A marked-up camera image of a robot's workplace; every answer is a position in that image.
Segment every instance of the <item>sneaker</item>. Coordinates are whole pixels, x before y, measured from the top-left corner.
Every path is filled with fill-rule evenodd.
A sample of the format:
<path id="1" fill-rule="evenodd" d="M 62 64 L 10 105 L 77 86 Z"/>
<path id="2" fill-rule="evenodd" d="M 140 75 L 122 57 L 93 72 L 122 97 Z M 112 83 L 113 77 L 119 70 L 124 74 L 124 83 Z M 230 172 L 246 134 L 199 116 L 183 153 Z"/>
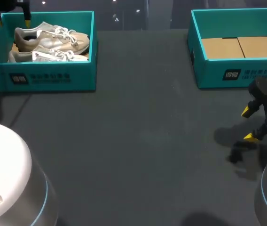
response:
<path id="1" fill-rule="evenodd" d="M 88 61 L 86 56 L 75 55 L 74 52 L 68 50 L 66 53 L 57 49 L 48 49 L 38 45 L 33 51 L 19 53 L 10 51 L 8 55 L 9 63 L 21 62 L 49 62 L 49 61 Z"/>
<path id="2" fill-rule="evenodd" d="M 20 52 L 31 52 L 38 45 L 63 52 L 71 50 L 76 55 L 83 54 L 90 46 L 89 36 L 68 30 L 65 27 L 42 22 L 32 29 L 15 29 L 15 43 Z"/>
<path id="3" fill-rule="evenodd" d="M 32 61 L 33 62 L 50 62 L 50 61 L 88 61 L 86 56 L 75 55 L 74 52 L 68 50 L 62 52 L 58 49 L 50 49 L 48 53 L 33 51 L 32 52 Z"/>

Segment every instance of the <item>white shoelace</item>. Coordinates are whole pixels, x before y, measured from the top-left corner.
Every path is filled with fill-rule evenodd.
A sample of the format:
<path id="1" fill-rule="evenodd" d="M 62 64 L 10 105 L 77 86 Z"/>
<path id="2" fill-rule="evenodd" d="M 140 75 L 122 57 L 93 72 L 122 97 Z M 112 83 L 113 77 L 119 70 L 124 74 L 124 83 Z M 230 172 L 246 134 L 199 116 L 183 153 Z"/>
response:
<path id="1" fill-rule="evenodd" d="M 53 56 L 58 58 L 58 61 L 71 61 L 74 58 L 74 52 L 71 50 L 68 50 L 66 52 L 62 52 L 58 49 L 51 49 L 49 51 Z"/>
<path id="2" fill-rule="evenodd" d="M 52 37 L 62 37 L 63 39 L 69 38 L 71 45 L 77 45 L 77 38 L 73 35 L 71 35 L 72 32 L 76 32 L 75 30 L 68 30 L 65 27 L 60 27 L 58 26 L 54 32 L 49 32 L 49 31 L 44 31 L 43 32 L 47 32 L 49 34 L 52 34 Z"/>

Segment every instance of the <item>teal cardboard box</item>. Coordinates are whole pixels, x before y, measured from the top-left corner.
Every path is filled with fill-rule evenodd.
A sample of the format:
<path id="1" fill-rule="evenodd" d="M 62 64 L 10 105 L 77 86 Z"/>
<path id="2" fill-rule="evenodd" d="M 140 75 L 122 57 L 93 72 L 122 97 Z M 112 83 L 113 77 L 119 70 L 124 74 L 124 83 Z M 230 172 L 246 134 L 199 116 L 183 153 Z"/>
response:
<path id="1" fill-rule="evenodd" d="M 31 27 L 43 21 L 90 36 L 87 62 L 7 63 L 16 27 L 25 28 L 23 13 L 2 14 L 0 26 L 0 92 L 93 91 L 96 89 L 97 33 L 94 12 L 31 13 Z"/>
<path id="2" fill-rule="evenodd" d="M 267 8 L 192 10 L 188 48 L 199 88 L 267 78 Z"/>

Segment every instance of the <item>teal box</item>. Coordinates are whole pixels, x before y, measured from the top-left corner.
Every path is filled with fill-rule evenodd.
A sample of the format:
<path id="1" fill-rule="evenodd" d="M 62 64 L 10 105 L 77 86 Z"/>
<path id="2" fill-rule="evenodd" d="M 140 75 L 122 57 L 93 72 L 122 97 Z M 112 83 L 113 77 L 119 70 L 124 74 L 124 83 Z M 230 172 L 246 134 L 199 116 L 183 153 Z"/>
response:
<path id="1" fill-rule="evenodd" d="M 188 48 L 199 88 L 247 87 L 267 58 L 208 59 L 202 39 L 267 36 L 267 8 L 192 10 Z"/>
<path id="2" fill-rule="evenodd" d="M 4 13 L 0 26 L 0 92 L 92 91 L 96 89 L 97 32 L 94 12 L 31 13 L 31 27 L 43 21 L 90 36 L 88 62 L 7 63 L 16 27 L 25 28 L 23 13 Z M 23 82 L 14 83 L 14 77 Z"/>

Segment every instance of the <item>gray table surface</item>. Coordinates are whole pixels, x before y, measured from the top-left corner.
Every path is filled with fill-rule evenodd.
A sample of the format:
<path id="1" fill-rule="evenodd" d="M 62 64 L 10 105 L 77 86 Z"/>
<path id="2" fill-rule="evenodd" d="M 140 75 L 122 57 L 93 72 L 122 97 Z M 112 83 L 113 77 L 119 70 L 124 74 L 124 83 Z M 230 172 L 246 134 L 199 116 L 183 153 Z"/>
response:
<path id="1" fill-rule="evenodd" d="M 226 161 L 264 120 L 263 111 L 240 117 L 248 91 L 199 90 L 187 30 L 98 36 L 95 93 L 1 100 L 0 123 L 57 191 L 61 225 L 257 226 L 259 152 Z"/>

